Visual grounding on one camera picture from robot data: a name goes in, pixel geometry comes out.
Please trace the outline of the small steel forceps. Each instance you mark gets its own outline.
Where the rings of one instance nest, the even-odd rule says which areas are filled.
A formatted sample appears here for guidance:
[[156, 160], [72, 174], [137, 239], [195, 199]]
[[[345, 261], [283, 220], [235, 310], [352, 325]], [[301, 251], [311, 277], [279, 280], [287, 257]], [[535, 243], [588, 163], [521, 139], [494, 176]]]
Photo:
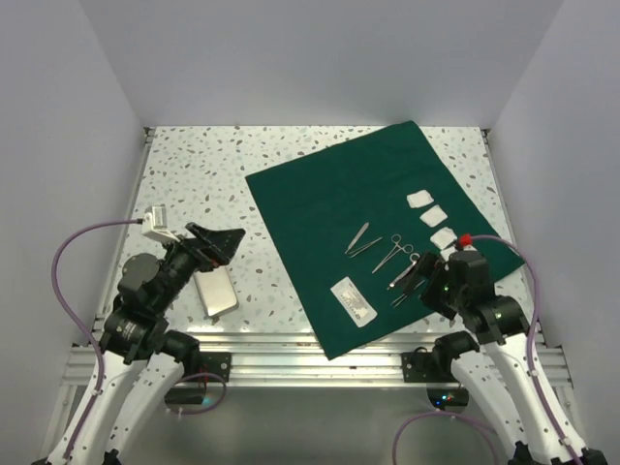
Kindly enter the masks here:
[[403, 293], [401, 294], [399, 297], [395, 298], [391, 303], [390, 306], [391, 307], [398, 307], [403, 301], [405, 301], [408, 297], [410, 296], [410, 294], [408, 293]]

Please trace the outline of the steel surgical scissors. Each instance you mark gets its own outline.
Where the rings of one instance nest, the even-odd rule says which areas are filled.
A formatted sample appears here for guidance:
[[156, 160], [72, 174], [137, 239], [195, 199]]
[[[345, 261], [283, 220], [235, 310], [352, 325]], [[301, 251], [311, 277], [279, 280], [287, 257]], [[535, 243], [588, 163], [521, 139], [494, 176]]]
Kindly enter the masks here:
[[409, 255], [410, 264], [389, 282], [387, 289], [388, 290], [394, 289], [399, 284], [399, 282], [402, 281], [413, 270], [419, 258], [420, 258], [419, 253], [414, 252], [410, 254]]

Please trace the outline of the steel hemostat forceps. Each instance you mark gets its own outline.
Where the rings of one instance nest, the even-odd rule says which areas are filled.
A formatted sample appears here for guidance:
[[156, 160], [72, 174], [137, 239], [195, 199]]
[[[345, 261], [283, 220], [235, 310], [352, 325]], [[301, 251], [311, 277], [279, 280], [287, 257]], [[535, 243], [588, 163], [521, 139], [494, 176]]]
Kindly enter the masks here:
[[392, 247], [389, 252], [379, 261], [379, 263], [371, 271], [372, 274], [379, 271], [387, 262], [394, 258], [399, 253], [411, 254], [414, 252], [414, 246], [409, 243], [405, 243], [402, 236], [398, 233], [391, 237]]

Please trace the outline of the steel instrument tray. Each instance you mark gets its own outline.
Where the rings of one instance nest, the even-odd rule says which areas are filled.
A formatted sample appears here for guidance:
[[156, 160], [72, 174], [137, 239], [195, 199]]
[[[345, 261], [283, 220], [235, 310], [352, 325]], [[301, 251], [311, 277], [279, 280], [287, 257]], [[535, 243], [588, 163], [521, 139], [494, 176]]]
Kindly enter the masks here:
[[233, 282], [224, 266], [194, 275], [199, 298], [208, 318], [220, 317], [238, 307]]

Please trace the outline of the steel tweezers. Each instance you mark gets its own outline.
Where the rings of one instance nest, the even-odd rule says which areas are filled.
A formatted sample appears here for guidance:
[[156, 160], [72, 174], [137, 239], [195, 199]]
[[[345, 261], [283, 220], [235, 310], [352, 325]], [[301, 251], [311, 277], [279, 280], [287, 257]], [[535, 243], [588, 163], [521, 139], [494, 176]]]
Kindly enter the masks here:
[[348, 254], [349, 257], [355, 257], [356, 255], [359, 255], [361, 253], [363, 253], [364, 251], [366, 251], [367, 249], [369, 249], [370, 247], [374, 246], [375, 244], [377, 244], [378, 242], [380, 242], [383, 238], [382, 237], [377, 237], [376, 239], [356, 248], [355, 250], [353, 250], [351, 253]]

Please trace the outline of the white suture packet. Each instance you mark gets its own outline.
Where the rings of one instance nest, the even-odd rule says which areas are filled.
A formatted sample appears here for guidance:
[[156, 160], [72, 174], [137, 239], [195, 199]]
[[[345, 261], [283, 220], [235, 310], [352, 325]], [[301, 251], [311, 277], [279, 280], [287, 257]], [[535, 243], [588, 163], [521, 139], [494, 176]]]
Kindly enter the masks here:
[[349, 277], [334, 284], [330, 291], [358, 328], [367, 326], [378, 316], [377, 311]]

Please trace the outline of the green surgical cloth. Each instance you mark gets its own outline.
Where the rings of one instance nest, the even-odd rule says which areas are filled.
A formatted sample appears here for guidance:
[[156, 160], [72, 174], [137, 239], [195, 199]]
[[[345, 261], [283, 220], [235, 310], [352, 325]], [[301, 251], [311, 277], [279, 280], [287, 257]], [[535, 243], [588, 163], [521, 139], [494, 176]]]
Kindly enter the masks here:
[[[461, 172], [465, 144], [481, 147], [476, 129], [421, 128], [414, 122], [391, 125], [253, 173], [249, 190], [306, 317], [328, 359], [387, 336], [428, 315], [416, 296], [391, 307], [389, 282], [405, 267], [399, 253], [371, 271], [398, 233], [417, 253], [439, 249], [430, 236], [443, 227], [456, 236], [498, 232], [465, 191], [472, 176]], [[409, 194], [427, 190], [434, 202], [412, 209]], [[420, 215], [439, 204], [448, 218], [429, 228]], [[365, 222], [369, 228], [356, 248], [383, 239], [355, 257], [345, 254]], [[349, 277], [378, 316], [358, 328], [330, 288]]]

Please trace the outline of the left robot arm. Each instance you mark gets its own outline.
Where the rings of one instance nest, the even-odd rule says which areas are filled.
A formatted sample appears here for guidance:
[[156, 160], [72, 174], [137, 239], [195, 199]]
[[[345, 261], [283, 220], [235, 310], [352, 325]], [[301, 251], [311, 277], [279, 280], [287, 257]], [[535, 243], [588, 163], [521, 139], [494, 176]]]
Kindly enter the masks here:
[[96, 362], [74, 416], [43, 458], [45, 464], [121, 464], [177, 383], [227, 382], [205, 370], [199, 341], [171, 330], [166, 313], [195, 273], [215, 271], [233, 260], [245, 230], [214, 231], [190, 222], [188, 235], [176, 235], [152, 213], [136, 223], [165, 254], [143, 253], [125, 262], [101, 338], [95, 339], [72, 309], [66, 311], [88, 338]]

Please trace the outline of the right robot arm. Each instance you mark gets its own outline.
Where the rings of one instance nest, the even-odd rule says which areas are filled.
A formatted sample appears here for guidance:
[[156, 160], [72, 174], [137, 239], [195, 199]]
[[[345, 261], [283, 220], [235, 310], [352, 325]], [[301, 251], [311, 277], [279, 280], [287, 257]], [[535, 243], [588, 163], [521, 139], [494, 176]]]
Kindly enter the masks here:
[[511, 464], [604, 464], [566, 416], [547, 379], [519, 303], [495, 291], [486, 258], [461, 250], [415, 256], [392, 282], [465, 328], [436, 339], [431, 367], [479, 405]]

